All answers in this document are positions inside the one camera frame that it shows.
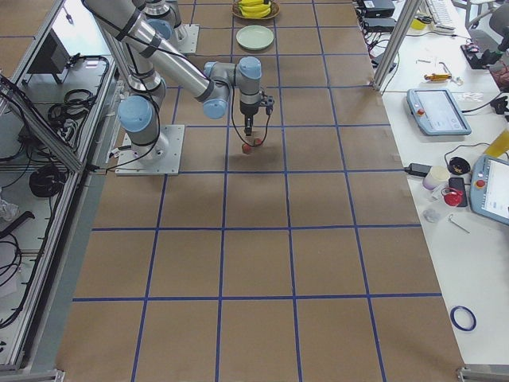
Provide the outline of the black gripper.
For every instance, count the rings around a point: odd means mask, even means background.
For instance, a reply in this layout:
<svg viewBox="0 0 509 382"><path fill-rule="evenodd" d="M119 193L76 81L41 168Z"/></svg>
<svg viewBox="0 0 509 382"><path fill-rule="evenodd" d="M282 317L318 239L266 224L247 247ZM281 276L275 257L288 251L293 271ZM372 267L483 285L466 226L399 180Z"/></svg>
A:
<svg viewBox="0 0 509 382"><path fill-rule="evenodd" d="M246 136L252 136L253 131L253 116L258 113L259 102L257 103L244 103L241 101L239 103L240 112L245 115L244 116L244 134Z"/></svg>

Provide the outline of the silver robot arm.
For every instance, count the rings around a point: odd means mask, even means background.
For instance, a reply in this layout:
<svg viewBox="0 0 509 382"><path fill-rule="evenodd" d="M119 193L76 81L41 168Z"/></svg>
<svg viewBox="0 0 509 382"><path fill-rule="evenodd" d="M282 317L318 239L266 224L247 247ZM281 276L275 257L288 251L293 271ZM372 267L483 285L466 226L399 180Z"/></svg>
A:
<svg viewBox="0 0 509 382"><path fill-rule="evenodd" d="M222 118L239 92L245 135L251 135L260 108L272 112L274 101L262 90L258 58L243 57L236 64L208 62L198 69L161 33L155 19L147 16L144 2L85 1L83 5L107 36L122 46L120 57L128 68L132 93L120 102L117 115L130 140L132 159L119 162L115 171L130 175L177 173L181 148L171 145L182 143L184 131L161 124L165 78L188 90L210 119Z"/></svg>
<svg viewBox="0 0 509 382"><path fill-rule="evenodd" d="M178 1L133 0L134 6L142 11L148 22L171 44L179 45L188 36L183 25Z"/></svg>

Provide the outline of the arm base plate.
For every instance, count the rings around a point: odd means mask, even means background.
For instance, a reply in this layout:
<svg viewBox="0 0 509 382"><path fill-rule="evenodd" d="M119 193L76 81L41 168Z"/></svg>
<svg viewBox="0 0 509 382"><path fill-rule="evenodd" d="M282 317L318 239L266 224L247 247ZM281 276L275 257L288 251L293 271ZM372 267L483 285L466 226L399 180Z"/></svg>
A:
<svg viewBox="0 0 509 382"><path fill-rule="evenodd" d="M119 176L178 175L184 136L184 125L163 125L158 141L151 149L151 145L133 146L125 133L122 144L130 149L120 152L115 173Z"/></svg>
<svg viewBox="0 0 509 382"><path fill-rule="evenodd" d="M180 24L173 29L170 43L185 55L195 54L198 45L200 26L198 24Z"/></svg>

